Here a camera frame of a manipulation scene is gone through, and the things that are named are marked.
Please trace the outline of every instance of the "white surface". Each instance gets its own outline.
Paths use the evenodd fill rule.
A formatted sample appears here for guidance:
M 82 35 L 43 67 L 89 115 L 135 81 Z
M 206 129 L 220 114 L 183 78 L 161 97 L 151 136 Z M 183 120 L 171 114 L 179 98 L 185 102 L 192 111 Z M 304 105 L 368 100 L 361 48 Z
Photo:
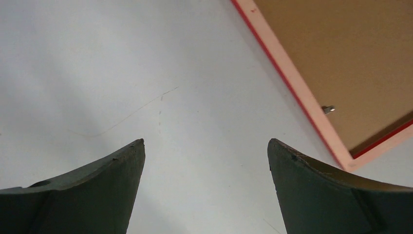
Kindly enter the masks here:
M 268 141 L 335 165 L 227 0 L 9 0 L 0 23 L 0 188 L 144 138 L 128 233 L 284 234 Z M 413 186 L 412 142 L 357 174 Z

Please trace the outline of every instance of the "scuff mark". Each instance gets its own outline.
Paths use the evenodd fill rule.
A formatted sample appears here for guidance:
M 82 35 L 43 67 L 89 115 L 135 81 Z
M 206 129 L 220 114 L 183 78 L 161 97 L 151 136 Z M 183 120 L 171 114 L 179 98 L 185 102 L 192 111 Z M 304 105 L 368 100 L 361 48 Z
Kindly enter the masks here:
M 274 229 L 274 231 L 276 231 L 278 234 L 281 234 L 277 229 L 275 229 L 269 222 L 267 222 L 267 220 L 263 219 L 268 225 L 270 225 L 270 227 L 272 229 Z
M 125 120 L 129 119 L 129 117 L 133 116 L 136 112 L 140 111 L 142 108 L 144 108 L 145 106 L 151 104 L 152 102 L 154 102 L 154 101 L 157 100 L 158 98 L 161 98 L 161 101 L 162 101 L 162 99 L 163 99 L 163 97 L 164 97 L 165 94 L 170 93 L 170 92 L 174 91 L 174 90 L 177 89 L 177 88 L 179 88 L 179 86 L 177 86 L 177 87 L 175 87 L 175 88 L 173 88 L 173 89 L 171 89 L 171 90 L 169 90 L 169 91 L 167 91 L 167 92 L 165 92 L 165 93 L 163 93 L 163 94 L 155 97 L 154 99 L 152 99 L 151 101 L 149 101 L 149 102 L 146 103 L 145 105 L 143 105 L 143 106 L 139 107 L 138 109 L 136 109 L 136 110 L 135 110 L 134 112 L 132 112 L 130 115 L 126 116 L 124 119 L 120 120 L 117 124 L 113 125 L 112 127 L 108 128 L 107 130 L 105 130 L 105 131 L 103 131 L 103 132 L 101 132 L 101 133 L 99 133 L 99 134 L 87 135 L 87 134 L 82 134 L 82 133 L 74 132 L 74 131 L 72 131 L 72 130 L 70 130 L 70 129 L 67 129 L 67 131 L 69 131 L 69 132 L 71 132 L 71 133 L 73 133 L 73 134 L 82 136 L 82 137 L 87 137 L 87 138 L 94 138 L 94 137 L 101 136 L 101 135 L 107 133 L 108 131 L 112 130 L 112 129 L 113 129 L 114 127 L 116 127 L 117 125 L 123 123 Z

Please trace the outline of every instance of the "red edge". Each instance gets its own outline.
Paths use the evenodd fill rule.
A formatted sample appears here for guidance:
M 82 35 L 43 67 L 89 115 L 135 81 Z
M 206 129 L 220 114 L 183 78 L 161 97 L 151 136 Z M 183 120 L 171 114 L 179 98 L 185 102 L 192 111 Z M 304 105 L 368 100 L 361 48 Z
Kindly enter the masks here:
M 362 156 L 363 154 L 367 153 L 369 150 L 372 150 L 374 147 L 378 146 L 379 144 L 387 141 L 388 139 L 390 139 L 391 137 L 393 137 L 394 135 L 400 133 L 401 131 L 405 130 L 406 128 L 408 128 L 410 125 L 413 124 L 413 119 L 410 120 L 409 122 L 401 125 L 400 127 L 396 128 L 394 131 L 392 131 L 391 133 L 385 135 L 384 137 L 382 137 L 381 139 L 379 139 L 378 141 L 376 141 L 375 143 L 371 144 L 370 146 L 368 146 L 367 148 L 365 148 L 364 150 L 358 152 L 357 154 L 353 155 L 353 158 L 356 159 L 360 156 Z
M 338 157 L 334 154 L 333 150 L 331 149 L 331 147 L 327 144 L 326 139 L 322 136 L 320 130 L 318 129 L 318 127 L 316 126 L 316 124 L 314 123 L 313 119 L 310 117 L 310 115 L 308 114 L 308 111 L 306 110 L 306 108 L 304 107 L 304 105 L 302 104 L 301 100 L 298 98 L 296 92 L 294 91 L 294 89 L 291 87 L 291 84 L 288 82 L 287 78 L 285 77 L 284 73 L 281 71 L 281 68 L 278 66 L 277 62 L 274 60 L 274 58 L 271 56 L 269 50 L 267 49 L 267 47 L 265 46 L 265 44 L 263 43 L 263 41 L 261 40 L 260 36 L 258 35 L 257 31 L 255 31 L 254 27 L 252 26 L 252 24 L 249 22 L 246 14 L 243 12 L 243 10 L 241 9 L 241 6 L 237 3 L 236 0 L 231 0 L 232 3 L 234 4 L 235 8 L 238 10 L 238 12 L 240 13 L 241 17 L 244 19 L 245 23 L 247 24 L 248 28 L 251 30 L 252 34 L 255 36 L 255 38 L 257 39 L 258 43 L 260 44 L 260 46 L 263 48 L 265 54 L 267 55 L 267 57 L 270 59 L 271 63 L 273 64 L 274 68 L 277 70 L 277 72 L 280 74 L 281 78 L 283 79 L 284 83 L 287 85 L 288 89 L 291 91 L 291 93 L 293 94 L 294 98 L 296 99 L 297 103 L 300 105 L 301 109 L 304 111 L 305 115 L 307 116 L 307 118 L 310 120 L 311 124 L 313 125 L 314 129 L 317 131 L 319 137 L 321 138 L 321 140 L 324 142 L 324 144 L 327 146 L 327 149 L 330 151 L 330 153 L 334 156 L 335 160 L 341 165 L 341 162 L 338 160 Z M 374 147 L 378 146 L 379 144 L 385 142 L 386 140 L 388 140 L 389 138 L 393 137 L 394 135 L 396 135 L 397 133 L 403 131 L 404 129 L 406 129 L 407 127 L 409 127 L 410 125 L 413 124 L 413 119 L 410 120 L 409 122 L 403 124 L 402 126 L 400 126 L 399 128 L 397 128 L 396 130 L 394 130 L 393 132 L 387 134 L 385 137 L 381 138 L 380 140 L 378 140 L 377 142 L 375 142 L 374 144 L 370 145 L 369 147 L 365 148 L 364 150 L 360 151 L 359 153 L 355 154 L 354 156 L 352 156 L 354 159 L 360 157 L 361 155 L 365 154 L 366 152 L 372 150 Z
M 241 9 L 241 6 L 237 3 L 236 0 L 231 0 L 232 3 L 234 4 L 235 8 L 238 10 L 238 12 L 240 13 L 241 17 L 244 19 L 245 23 L 247 24 L 248 28 L 251 30 L 252 34 L 255 36 L 255 38 L 257 39 L 258 43 L 260 44 L 260 46 L 263 48 L 265 54 L 267 55 L 267 57 L 270 59 L 272 65 L 274 66 L 274 68 L 277 70 L 277 72 L 279 73 L 279 75 L 281 76 L 282 80 L 284 81 L 284 83 L 287 85 L 287 88 L 290 90 L 290 92 L 293 94 L 294 98 L 296 99 L 297 103 L 300 105 L 301 109 L 304 111 L 305 115 L 307 116 L 307 118 L 310 120 L 311 124 L 313 125 L 314 129 L 316 130 L 316 132 L 318 133 L 319 137 L 321 138 L 321 140 L 324 142 L 324 145 L 327 147 L 328 151 L 330 151 L 330 153 L 334 156 L 334 159 L 336 160 L 336 162 L 338 164 L 340 164 L 343 168 L 345 168 L 345 165 L 343 165 L 339 160 L 338 157 L 334 154 L 333 150 L 331 149 L 331 147 L 327 144 L 327 141 L 325 140 L 325 138 L 322 136 L 320 130 L 317 128 L 316 124 L 314 123 L 313 119 L 310 117 L 310 115 L 308 114 L 308 111 L 306 110 L 306 108 L 304 107 L 304 105 L 302 104 L 301 100 L 298 98 L 296 92 L 294 91 L 294 89 L 291 87 L 290 82 L 288 82 L 287 78 L 285 77 L 284 73 L 281 71 L 281 68 L 278 66 L 277 62 L 275 61 L 275 59 L 271 56 L 269 50 L 267 49 L 267 47 L 265 46 L 264 42 L 261 40 L 260 36 L 258 35 L 257 31 L 255 31 L 254 27 L 252 26 L 252 24 L 249 22 L 246 14 L 243 12 L 243 10 Z

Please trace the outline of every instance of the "thin scratch line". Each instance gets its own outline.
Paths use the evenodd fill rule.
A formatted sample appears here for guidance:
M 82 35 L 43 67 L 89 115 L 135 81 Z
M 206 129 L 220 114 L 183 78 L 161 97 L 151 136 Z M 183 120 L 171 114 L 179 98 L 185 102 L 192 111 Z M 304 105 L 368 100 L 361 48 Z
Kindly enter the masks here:
M 99 133 L 99 134 L 86 135 L 86 134 L 74 132 L 74 131 L 72 131 L 72 130 L 70 130 L 70 129 L 68 129 L 67 131 L 69 131 L 69 132 L 71 132 L 71 133 L 73 133 L 73 134 L 79 135 L 79 136 L 83 136 L 83 137 L 89 137 L 89 138 L 98 137 L 98 136 L 103 135 L 103 134 L 107 133 L 108 131 L 112 130 L 112 129 L 113 129 L 114 127 L 116 127 L 117 125 L 123 123 L 125 120 L 129 119 L 129 117 L 133 116 L 136 112 L 140 111 L 140 110 L 141 110 L 142 108 L 144 108 L 145 106 L 151 104 L 152 102 L 154 102 L 154 101 L 157 100 L 158 98 L 162 97 L 163 95 L 165 95 L 165 94 L 167 94 L 167 93 L 170 93 L 170 92 L 174 91 L 174 90 L 177 89 L 177 88 L 179 88 L 179 86 L 177 86 L 177 87 L 175 87 L 175 88 L 173 88 L 173 89 L 171 89 L 171 90 L 169 90 L 169 91 L 167 91 L 167 92 L 165 92 L 165 93 L 163 93 L 163 94 L 155 97 L 155 98 L 152 99 L 150 102 L 146 103 L 145 105 L 139 107 L 137 110 L 135 110 L 134 112 L 132 112 L 132 114 L 126 116 L 126 118 L 122 119 L 121 121 L 119 121 L 119 122 L 118 122 L 117 124 L 115 124 L 114 126 L 108 128 L 107 130 L 105 130 L 105 131 L 103 131 L 103 132 L 101 132 L 101 133 Z
M 276 232 L 278 232 L 278 234 L 281 234 L 277 229 L 275 229 L 269 222 L 267 222 L 267 220 L 263 219 L 268 225 L 270 225 L 270 227 L 272 229 L 274 229 Z

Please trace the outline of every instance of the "scratch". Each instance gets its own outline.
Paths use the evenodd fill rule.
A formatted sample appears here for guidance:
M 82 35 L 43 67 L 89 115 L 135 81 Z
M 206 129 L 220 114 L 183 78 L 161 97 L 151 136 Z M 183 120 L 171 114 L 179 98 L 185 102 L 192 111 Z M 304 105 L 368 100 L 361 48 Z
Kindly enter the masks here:
M 67 131 L 69 131 L 69 132 L 71 132 L 71 133 L 73 133 L 73 134 L 82 136 L 82 137 L 88 137 L 88 138 L 98 137 L 98 136 L 103 135 L 103 134 L 107 133 L 108 131 L 112 130 L 112 129 L 113 129 L 114 127 L 116 127 L 117 125 L 123 123 L 125 120 L 129 119 L 129 117 L 133 116 L 136 112 L 140 111 L 140 110 L 141 110 L 142 108 L 144 108 L 145 106 L 151 104 L 152 102 L 154 102 L 154 101 L 157 100 L 158 98 L 163 97 L 163 95 L 165 95 L 165 94 L 167 94 L 167 93 L 170 93 L 170 92 L 174 91 L 174 90 L 177 89 L 177 88 L 179 88 L 179 86 L 177 86 L 177 87 L 175 87 L 175 88 L 173 88 L 173 89 L 171 89 L 171 90 L 169 90 L 169 91 L 167 91 L 167 92 L 165 92 L 165 93 L 163 93 L 163 94 L 155 97 L 154 99 L 152 99 L 151 101 L 149 101 L 149 102 L 146 103 L 145 105 L 143 105 L 143 106 L 139 107 L 138 109 L 136 109 L 136 110 L 135 110 L 134 112 L 132 112 L 130 115 L 126 116 L 124 119 L 120 120 L 120 121 L 119 121 L 117 124 L 115 124 L 114 126 L 108 128 L 107 130 L 105 130 L 105 131 L 103 131 L 103 132 L 101 132 L 101 133 L 99 133 L 99 134 L 86 135 L 86 134 L 74 132 L 74 131 L 72 131 L 72 130 L 70 130 L 70 129 L 67 129 Z
M 267 220 L 263 219 L 272 229 L 274 229 L 278 234 L 281 234 L 277 229 L 275 229 Z

